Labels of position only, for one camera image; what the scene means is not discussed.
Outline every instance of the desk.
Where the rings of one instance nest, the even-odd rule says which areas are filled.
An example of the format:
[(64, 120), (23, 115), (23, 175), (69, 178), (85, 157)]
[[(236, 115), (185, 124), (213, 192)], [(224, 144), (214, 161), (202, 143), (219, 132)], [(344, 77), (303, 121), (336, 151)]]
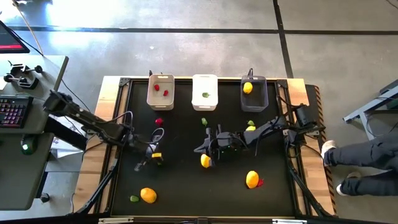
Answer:
[[(43, 73), (34, 73), (39, 79), (39, 84), (34, 90), (25, 90), (16, 85), (16, 83), (7, 83), (3, 90), (0, 90), (2, 95), (15, 95), (16, 93), (27, 93), (32, 96), (47, 99), (50, 90), (58, 90), (63, 73), (67, 67), (69, 58), (66, 56), (44, 56), (41, 55), (0, 55), (0, 74), (3, 76), (10, 72), (11, 63), (23, 63), (29, 68), (34, 68), (40, 65), (43, 68)], [(0, 129), (0, 133), (23, 133), (23, 134), (40, 134), (44, 130), (45, 123), (49, 116), (48, 113), (43, 111), (43, 101), (34, 99), (32, 107), (29, 112), (29, 119), (26, 120), (23, 129)]]
[[(40, 83), (34, 90), (24, 90), (8, 83), (0, 90), (2, 95), (25, 92), (46, 99), (50, 89), (58, 90), (68, 63), (66, 56), (0, 55), (0, 72), (5, 75), (12, 63), (25, 63), (30, 68), (42, 66), (45, 73), (37, 75)], [(48, 114), (42, 109), (43, 101), (34, 99), (24, 129), (0, 129), (0, 210), (27, 210), (33, 199), (41, 194), (45, 181), (46, 161), (54, 135), (43, 133)], [(40, 134), (37, 150), (26, 156), (21, 152), (22, 133)]]
[[(101, 92), (99, 94), (99, 100), (96, 107), (95, 115), (103, 119), (112, 119), (116, 97), (119, 89), (119, 82), (121, 77), (104, 77)], [(299, 105), (300, 103), (308, 104), (308, 96), (304, 80), (302, 79), (288, 79), (287, 84), (289, 86), (290, 100), (293, 105)], [(120, 95), (120, 107), (119, 113), (124, 111), (125, 103), (127, 99), (127, 91), (122, 91)], [(87, 147), (99, 143), (99, 139), (90, 141)], [(307, 144), (315, 149), (319, 149), (317, 140), (307, 138)], [(91, 194), (97, 188), (100, 181), (101, 170), (103, 167), (105, 157), (106, 146), (100, 145), (85, 154), (83, 163), (81, 166), (78, 183), (75, 190), (75, 196), (73, 203), (75, 208), (80, 208), (89, 199)], [(111, 158), (114, 157), (116, 148), (111, 150)], [(308, 188), (312, 191), (315, 198), (322, 204), (324, 209), (329, 213), (334, 214), (332, 199), (330, 190), (332, 190), (331, 182), (327, 181), (323, 162), (315, 153), (310, 149), (302, 149), (302, 162), (304, 168), (304, 174), (307, 181)], [(305, 205), (301, 190), (296, 185), (298, 205), (300, 211), (305, 213)], [(104, 194), (100, 204), (100, 211), (103, 212), (106, 208), (106, 203), (109, 194), (109, 185), (105, 188)]]

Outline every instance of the sneaker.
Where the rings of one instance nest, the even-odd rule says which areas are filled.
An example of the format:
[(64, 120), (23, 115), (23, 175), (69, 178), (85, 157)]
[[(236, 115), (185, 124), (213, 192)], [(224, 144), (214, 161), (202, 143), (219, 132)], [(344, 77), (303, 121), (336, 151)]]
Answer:
[(329, 140), (322, 145), (322, 150), (321, 150), (321, 156), (322, 159), (325, 159), (325, 153), (329, 151), (330, 149), (335, 149), (336, 148), (336, 142), (334, 140)]
[[(359, 172), (352, 172), (347, 175), (347, 178), (360, 178), (360, 177), (361, 177), (361, 174)], [(341, 184), (339, 184), (336, 187), (336, 191), (340, 196), (349, 196), (348, 194), (344, 194), (343, 192), (341, 192)]]

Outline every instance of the computer monitor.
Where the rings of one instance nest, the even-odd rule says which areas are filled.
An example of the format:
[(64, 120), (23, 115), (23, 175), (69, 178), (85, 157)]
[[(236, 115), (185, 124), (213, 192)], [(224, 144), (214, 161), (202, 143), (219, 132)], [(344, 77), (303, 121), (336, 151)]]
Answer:
[(0, 21), (0, 54), (29, 53), (21, 40)]

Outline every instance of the yellow lemon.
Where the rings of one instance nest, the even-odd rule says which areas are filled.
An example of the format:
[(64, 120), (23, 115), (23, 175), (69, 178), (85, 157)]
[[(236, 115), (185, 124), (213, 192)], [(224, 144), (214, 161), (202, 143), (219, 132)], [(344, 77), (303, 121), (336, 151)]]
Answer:
[(141, 189), (141, 198), (147, 203), (154, 203), (156, 201), (156, 192), (148, 187)]
[(254, 131), (256, 130), (255, 126), (249, 126), (248, 128), (246, 128), (247, 131)]
[(253, 85), (249, 82), (244, 83), (243, 85), (243, 92), (245, 94), (249, 94), (251, 93), (251, 91), (253, 90)]
[(257, 187), (258, 183), (259, 183), (259, 174), (256, 171), (248, 172), (248, 174), (246, 176), (246, 185), (250, 189), (253, 189), (253, 188)]
[(200, 157), (201, 166), (204, 168), (208, 168), (211, 166), (211, 158), (208, 157), (206, 154), (202, 154)]

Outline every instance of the plastic container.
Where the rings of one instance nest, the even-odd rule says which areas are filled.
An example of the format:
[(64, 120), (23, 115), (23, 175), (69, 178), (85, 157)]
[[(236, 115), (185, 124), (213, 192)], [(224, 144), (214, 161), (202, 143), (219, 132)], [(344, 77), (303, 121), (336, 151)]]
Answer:
[(197, 111), (213, 111), (218, 104), (218, 78), (212, 74), (192, 76), (192, 106)]
[[(243, 92), (243, 85), (250, 82), (253, 90), (250, 94)], [(253, 76), (253, 68), (250, 68), (247, 76), (241, 80), (241, 108), (245, 112), (261, 112), (268, 106), (267, 80), (265, 77)]]
[(172, 110), (174, 108), (174, 76), (153, 74), (149, 77), (147, 103), (153, 110)]

